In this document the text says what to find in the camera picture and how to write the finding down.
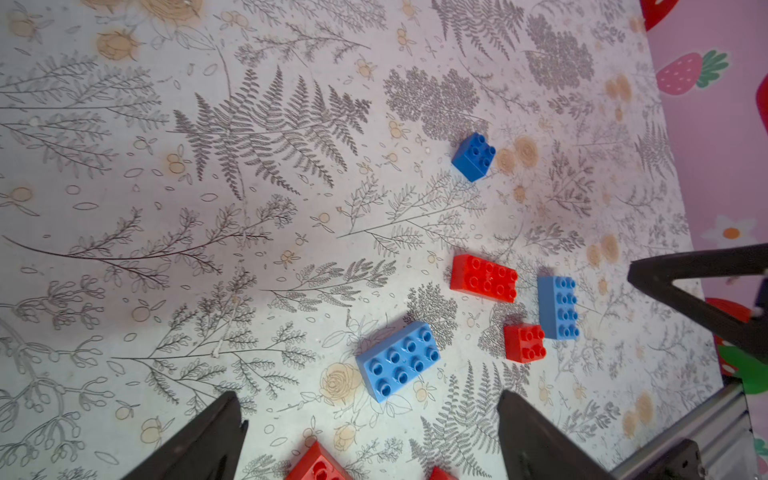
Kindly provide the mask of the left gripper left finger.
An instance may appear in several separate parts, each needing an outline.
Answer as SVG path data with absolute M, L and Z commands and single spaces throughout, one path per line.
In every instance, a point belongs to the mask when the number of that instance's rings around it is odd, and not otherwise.
M 227 391 L 126 477 L 233 479 L 247 430 L 236 393 Z

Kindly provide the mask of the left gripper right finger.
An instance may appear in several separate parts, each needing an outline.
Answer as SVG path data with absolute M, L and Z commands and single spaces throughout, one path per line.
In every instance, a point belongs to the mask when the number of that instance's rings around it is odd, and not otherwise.
M 607 479 L 612 476 L 519 394 L 497 404 L 499 444 L 510 479 Z

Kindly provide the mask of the light blue 2x4 brick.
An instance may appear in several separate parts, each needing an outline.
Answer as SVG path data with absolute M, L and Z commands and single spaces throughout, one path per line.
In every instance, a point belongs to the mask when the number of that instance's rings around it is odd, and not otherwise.
M 537 278 L 539 322 L 545 337 L 553 340 L 577 340 L 581 333 L 576 312 L 576 282 L 571 277 Z
M 436 337 L 425 322 L 413 322 L 356 357 L 369 394 L 384 403 L 441 358 Z

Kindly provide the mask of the red 2x4 brick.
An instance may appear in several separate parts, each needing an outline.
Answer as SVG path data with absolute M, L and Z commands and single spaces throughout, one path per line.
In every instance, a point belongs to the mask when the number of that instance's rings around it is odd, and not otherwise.
M 518 273 L 506 266 L 462 254 L 453 258 L 450 289 L 485 299 L 514 303 Z
M 352 476 L 319 441 L 315 441 L 285 479 L 352 480 Z

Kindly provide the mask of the dark blue 2x2 brick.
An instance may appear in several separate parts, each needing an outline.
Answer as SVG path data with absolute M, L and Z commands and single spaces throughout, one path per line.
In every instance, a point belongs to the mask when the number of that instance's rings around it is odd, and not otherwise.
M 489 145 L 486 137 L 472 133 L 461 142 L 452 158 L 452 164 L 470 182 L 486 176 L 496 156 L 496 148 Z

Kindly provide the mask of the small red 2x2 brick centre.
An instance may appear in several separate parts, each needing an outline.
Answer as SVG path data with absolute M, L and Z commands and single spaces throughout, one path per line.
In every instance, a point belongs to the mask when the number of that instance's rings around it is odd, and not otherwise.
M 539 325 L 506 325 L 503 336 L 507 360 L 526 364 L 546 357 L 547 351 L 543 344 L 545 333 Z

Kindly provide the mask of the aluminium front rail frame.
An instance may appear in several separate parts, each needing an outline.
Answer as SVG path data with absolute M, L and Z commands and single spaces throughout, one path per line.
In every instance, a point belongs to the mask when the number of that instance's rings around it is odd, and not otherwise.
M 639 479 L 665 460 L 681 470 L 698 468 L 703 479 L 758 479 L 747 398 L 731 382 L 611 471 L 616 479 Z

